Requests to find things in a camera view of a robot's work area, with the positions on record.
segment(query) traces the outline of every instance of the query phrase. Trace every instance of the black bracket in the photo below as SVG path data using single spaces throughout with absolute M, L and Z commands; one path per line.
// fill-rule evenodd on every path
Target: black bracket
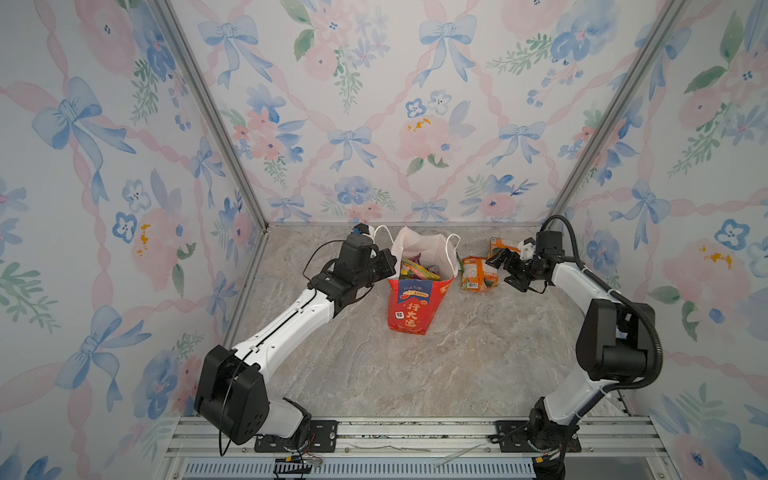
M 496 432 L 499 436 L 507 435 L 509 432 L 526 425 L 528 423 L 528 420 L 497 420 L 495 422 L 496 424 Z M 578 440 L 578 435 L 574 434 L 575 438 L 572 438 L 570 442 L 568 442 L 568 451 L 569 452 L 580 452 L 581 451 L 581 443 Z M 555 445 L 559 445 L 561 443 L 561 439 L 554 442 Z M 540 453 L 538 450 L 533 449 L 528 444 L 528 432 L 526 430 L 521 430 L 518 433 L 515 433 L 514 435 L 510 435 L 506 438 L 503 438 L 499 443 L 498 447 L 501 449 L 502 453 Z
M 336 451 L 336 420 L 311 420 L 310 433 L 307 436 L 311 443 L 306 450 L 312 453 L 333 453 Z M 253 450 L 259 453 L 291 452 L 281 442 L 276 442 L 271 435 L 257 435 Z

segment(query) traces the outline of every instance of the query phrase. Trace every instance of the floral wallpaper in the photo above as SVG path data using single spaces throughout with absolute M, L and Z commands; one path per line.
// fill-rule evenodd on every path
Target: floral wallpaper
M 523 223 L 664 2 L 171 4 L 268 221 Z
M 768 2 L 693 0 L 565 212 L 656 311 L 664 370 L 628 395 L 685 480 L 768 478 L 767 111 Z
M 0 478 L 152 478 L 259 229 L 141 0 L 0 38 Z

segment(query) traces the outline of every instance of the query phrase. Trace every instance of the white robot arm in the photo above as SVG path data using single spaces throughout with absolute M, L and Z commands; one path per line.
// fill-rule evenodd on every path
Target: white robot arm
M 236 445 L 259 434 L 288 449 L 306 447 L 312 416 L 288 399 L 269 400 L 265 384 L 304 339 L 361 300 L 361 288 L 396 272 L 395 257 L 389 249 L 379 250 L 365 224 L 334 241 L 343 242 L 339 258 L 328 262 L 291 306 L 232 350 L 216 346 L 205 357 L 195 410 Z

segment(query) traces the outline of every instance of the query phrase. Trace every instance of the marble floor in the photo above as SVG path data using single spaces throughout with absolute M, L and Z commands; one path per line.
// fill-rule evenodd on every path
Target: marble floor
M 413 230 L 457 233 L 461 257 L 487 255 L 492 236 L 517 241 L 535 235 L 521 227 Z M 349 232 L 271 227 L 236 341 L 257 333 L 293 302 L 306 285 L 301 270 L 312 252 Z M 388 247 L 383 237 L 379 232 L 379 245 Z M 318 252 L 307 275 L 337 256 L 338 248 L 332 243 Z M 470 293 L 454 281 L 425 336 L 388 328 L 388 293 L 389 285 L 378 283 L 365 300 L 321 326 L 276 371 L 267 385 L 270 397 L 286 396 L 315 416 L 527 416 L 576 364 L 583 319 L 556 288 L 538 295 L 502 283 Z M 604 399 L 591 414 L 623 415 L 620 405 Z

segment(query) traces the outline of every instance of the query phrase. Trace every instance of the black cable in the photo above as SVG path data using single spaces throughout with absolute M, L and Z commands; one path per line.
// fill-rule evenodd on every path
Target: black cable
M 235 383 L 235 378 L 237 378 L 240 372 L 243 371 L 243 369 L 241 369 L 240 371 L 238 371 L 237 369 L 239 369 L 243 365 L 248 367 L 248 365 L 246 365 L 245 363 L 245 359 L 248 358 L 248 356 L 251 353 L 253 353 L 253 350 L 248 350 L 248 352 L 245 354 L 243 359 L 240 361 L 240 364 L 237 367 L 235 367 L 235 373 L 232 375 L 232 381 L 230 382 L 229 388 L 227 388 L 227 394 L 224 396 L 224 401 L 221 403 L 221 416 L 219 417 L 219 425 L 223 425 L 224 409 L 227 407 L 227 400 L 230 398 L 230 392 L 232 391 L 232 384 Z M 230 434 L 228 435 L 230 440 L 229 442 L 227 442 L 227 447 L 223 451 L 221 450 L 221 429 L 219 429 L 219 456 L 222 456 L 222 457 L 225 456 L 227 454 L 227 450 L 230 449 L 230 444 L 232 443 L 232 432 L 234 428 L 235 428 L 235 423 L 232 422 L 232 427 L 230 428 Z
M 329 243 L 334 243 L 334 242 L 343 242 L 343 241 L 344 241 L 344 240 L 331 240 L 330 242 L 325 242 L 323 245 L 320 245 L 319 247 L 317 247 L 317 250 L 315 250 L 315 251 L 314 251 L 314 253 L 312 253 L 312 256 L 310 257 L 310 259 L 309 259 L 309 260 L 307 260 L 307 262 L 306 262 L 306 265 L 304 266 L 304 270 L 302 270 L 302 272 L 301 272 L 302 276 L 303 276 L 304 278 L 306 278 L 306 279 L 307 279 L 307 281 L 312 281 L 312 279 L 310 279 L 310 278 L 309 278 L 309 277 L 306 275 L 306 268 L 307 268 L 307 267 L 310 265 L 310 262 L 312 261 L 312 258 L 314 258 L 314 257 L 315 257 L 315 253 L 317 253 L 317 252 L 318 252 L 318 251 L 319 251 L 321 248 L 323 248 L 325 245 L 328 245 Z

